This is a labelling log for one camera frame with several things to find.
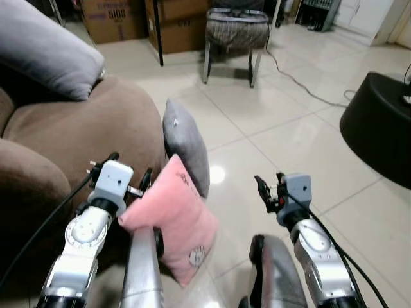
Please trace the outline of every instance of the gray cushion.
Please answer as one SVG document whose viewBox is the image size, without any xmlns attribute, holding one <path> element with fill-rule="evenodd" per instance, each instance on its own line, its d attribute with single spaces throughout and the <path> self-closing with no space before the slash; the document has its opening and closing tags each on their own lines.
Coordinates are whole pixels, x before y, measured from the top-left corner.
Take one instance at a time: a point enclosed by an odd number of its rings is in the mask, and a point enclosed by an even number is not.
<svg viewBox="0 0 411 308">
<path fill-rule="evenodd" d="M 81 101 L 101 75 L 103 56 L 25 0 L 2 0 L 0 62 L 56 93 Z"/>
<path fill-rule="evenodd" d="M 168 99 L 162 119 L 167 156 L 177 154 L 201 196 L 207 197 L 210 169 L 207 148 L 191 114 L 179 103 Z"/>
</svg>

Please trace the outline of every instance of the black table leg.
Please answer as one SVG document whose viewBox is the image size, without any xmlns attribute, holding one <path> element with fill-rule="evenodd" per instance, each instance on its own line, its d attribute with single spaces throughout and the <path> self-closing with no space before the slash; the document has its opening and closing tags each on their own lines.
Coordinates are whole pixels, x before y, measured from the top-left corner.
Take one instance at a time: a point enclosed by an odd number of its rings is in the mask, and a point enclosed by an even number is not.
<svg viewBox="0 0 411 308">
<path fill-rule="evenodd" d="M 159 58 L 160 58 L 160 65 L 164 65 L 164 61 L 162 59 L 162 44 L 161 44 L 161 29 L 160 29 L 160 18 L 159 18 L 159 7 L 157 6 L 157 0 L 153 0 L 154 5 L 154 21 L 155 21 L 155 29 L 157 34 L 157 45 L 159 47 Z"/>
</svg>

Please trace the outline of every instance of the cardboard box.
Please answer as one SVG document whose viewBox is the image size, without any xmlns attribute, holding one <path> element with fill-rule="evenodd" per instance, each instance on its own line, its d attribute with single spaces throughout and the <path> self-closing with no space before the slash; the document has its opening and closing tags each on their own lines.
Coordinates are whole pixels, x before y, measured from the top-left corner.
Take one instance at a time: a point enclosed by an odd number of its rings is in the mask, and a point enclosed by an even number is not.
<svg viewBox="0 0 411 308">
<path fill-rule="evenodd" d="M 158 0 L 159 20 L 170 22 L 206 15 L 210 5 L 211 0 Z M 153 0 L 146 0 L 146 9 L 154 16 Z"/>
<path fill-rule="evenodd" d="M 159 50 L 154 16 L 149 11 L 147 11 L 147 20 L 148 38 L 154 48 Z M 162 52 L 167 54 L 204 49 L 206 46 L 206 22 L 205 15 L 161 22 Z"/>
<path fill-rule="evenodd" d="M 143 0 L 82 0 L 82 8 L 95 43 L 147 37 Z"/>
</svg>

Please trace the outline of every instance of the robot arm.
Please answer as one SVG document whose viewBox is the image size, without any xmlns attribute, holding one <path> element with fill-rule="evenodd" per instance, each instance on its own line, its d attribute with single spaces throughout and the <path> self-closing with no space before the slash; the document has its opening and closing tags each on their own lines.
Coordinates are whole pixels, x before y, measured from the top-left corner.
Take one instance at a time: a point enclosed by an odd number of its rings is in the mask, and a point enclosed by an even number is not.
<svg viewBox="0 0 411 308">
<path fill-rule="evenodd" d="M 321 226 L 296 204 L 311 203 L 311 178 L 308 175 L 277 174 L 276 191 L 258 176 L 258 191 L 267 212 L 275 212 L 280 225 L 290 231 L 295 256 L 300 262 L 310 295 L 317 307 L 360 307 L 349 273 L 340 254 Z"/>
<path fill-rule="evenodd" d="M 98 268 L 97 255 L 112 220 L 126 209 L 124 197 L 132 175 L 131 167 L 115 160 L 102 165 L 88 206 L 66 228 L 66 244 L 49 272 L 38 308 L 85 307 Z"/>
</svg>

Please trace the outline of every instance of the brown sofa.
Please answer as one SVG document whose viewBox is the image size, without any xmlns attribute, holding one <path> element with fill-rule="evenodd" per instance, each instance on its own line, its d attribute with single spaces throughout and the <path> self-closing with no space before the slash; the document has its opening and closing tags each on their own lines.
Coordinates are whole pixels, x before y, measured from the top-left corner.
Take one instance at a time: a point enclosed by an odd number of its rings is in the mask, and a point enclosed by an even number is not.
<svg viewBox="0 0 411 308">
<path fill-rule="evenodd" d="M 108 76 L 84 102 L 20 105 L 0 88 L 0 276 L 30 235 L 84 178 L 90 160 L 101 161 L 119 152 L 120 161 L 134 168 L 134 187 L 149 167 L 155 178 L 166 161 L 160 115 L 147 93 L 134 84 Z M 64 228 L 88 194 L 83 189 L 41 234 L 10 277 L 9 290 L 16 282 L 39 292 L 33 286 L 46 278 L 62 251 Z M 127 255 L 128 240 L 114 223 L 99 256 L 100 270 Z"/>
</svg>

